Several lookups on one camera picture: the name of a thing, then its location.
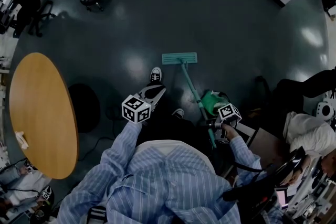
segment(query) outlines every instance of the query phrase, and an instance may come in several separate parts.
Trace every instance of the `black sneaker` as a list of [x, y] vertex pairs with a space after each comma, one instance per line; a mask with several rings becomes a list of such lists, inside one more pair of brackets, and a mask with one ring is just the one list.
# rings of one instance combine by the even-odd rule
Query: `black sneaker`
[[172, 116], [178, 117], [179, 119], [183, 119], [184, 116], [184, 110], [183, 109], [176, 109]]
[[151, 82], [155, 80], [161, 81], [161, 78], [162, 78], [162, 72], [161, 72], [160, 67], [154, 67], [151, 72], [151, 77], [150, 77]]

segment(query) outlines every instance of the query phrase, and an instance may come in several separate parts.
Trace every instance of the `blue striped shirt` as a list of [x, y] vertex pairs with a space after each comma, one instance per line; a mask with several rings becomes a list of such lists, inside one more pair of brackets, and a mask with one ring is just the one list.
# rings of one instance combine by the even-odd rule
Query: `blue striped shirt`
[[[215, 175], [195, 152], [178, 146], [167, 155], [149, 147], [134, 154], [141, 124], [128, 123], [99, 165], [64, 198], [59, 223], [80, 223], [92, 206], [106, 199], [110, 223], [171, 223], [176, 215], [184, 222], [240, 223], [235, 202], [223, 201], [230, 183]], [[261, 169], [254, 155], [238, 136], [230, 146], [236, 161]], [[256, 173], [238, 169], [239, 184]], [[266, 223], [282, 223], [280, 205], [264, 215]]]

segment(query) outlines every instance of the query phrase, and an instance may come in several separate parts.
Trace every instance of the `wooden table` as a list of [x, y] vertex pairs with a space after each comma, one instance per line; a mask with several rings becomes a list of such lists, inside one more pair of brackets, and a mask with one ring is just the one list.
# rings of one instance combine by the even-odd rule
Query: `wooden table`
[[13, 130], [23, 131], [30, 162], [45, 175], [62, 179], [78, 158], [78, 132], [71, 98], [54, 64], [40, 53], [17, 66], [9, 92]]

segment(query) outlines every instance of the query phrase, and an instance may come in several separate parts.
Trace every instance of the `mop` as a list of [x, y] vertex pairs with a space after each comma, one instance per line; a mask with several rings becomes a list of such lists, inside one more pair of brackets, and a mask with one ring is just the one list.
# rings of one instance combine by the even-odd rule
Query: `mop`
[[[191, 92], [194, 94], [194, 97], [196, 99], [196, 102], [198, 104], [198, 107], [200, 108], [201, 114], [205, 121], [208, 120], [208, 116], [206, 115], [204, 106], [201, 102], [200, 96], [198, 95], [198, 92], [196, 91], [189, 75], [187, 72], [187, 65], [188, 63], [197, 63], [197, 53], [195, 52], [187, 52], [184, 54], [163, 54], [162, 55], [162, 64], [163, 65], [181, 65], [182, 71], [185, 75], [185, 78], [187, 79], [188, 85], [190, 87]], [[208, 133], [210, 136], [210, 140], [213, 147], [217, 147], [215, 143], [215, 134], [214, 131], [209, 128]]]

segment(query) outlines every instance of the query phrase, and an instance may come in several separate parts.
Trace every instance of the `green mop handle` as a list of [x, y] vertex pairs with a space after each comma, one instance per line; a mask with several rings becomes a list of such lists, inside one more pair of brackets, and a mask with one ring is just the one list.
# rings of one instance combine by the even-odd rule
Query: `green mop handle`
[[[189, 87], [191, 89], [191, 92], [194, 94], [194, 97], [196, 99], [198, 107], [200, 108], [201, 114], [202, 114], [203, 118], [205, 119], [205, 121], [207, 121], [208, 120], [208, 116], [206, 115], [206, 112], [205, 112], [204, 106], [203, 106], [203, 104], [201, 102], [200, 96], [198, 95], [198, 92], [196, 91], [196, 89], [195, 89], [195, 87], [194, 87], [194, 85], [193, 85], [193, 83], [192, 83], [192, 81], [191, 81], [191, 79], [190, 79], [190, 77], [188, 75], [188, 72], [187, 72], [187, 70], [186, 70], [186, 68], [184, 66], [184, 63], [182, 63], [181, 66], [182, 66], [182, 70], [183, 70], [183, 73], [185, 75], [185, 78], [187, 79], [188, 85], [189, 85]], [[212, 146], [213, 147], [217, 147], [216, 143], [215, 143], [215, 134], [214, 134], [214, 131], [211, 128], [209, 128], [208, 129], [208, 133], [209, 133], [209, 136], [210, 136], [210, 140], [211, 140]]]

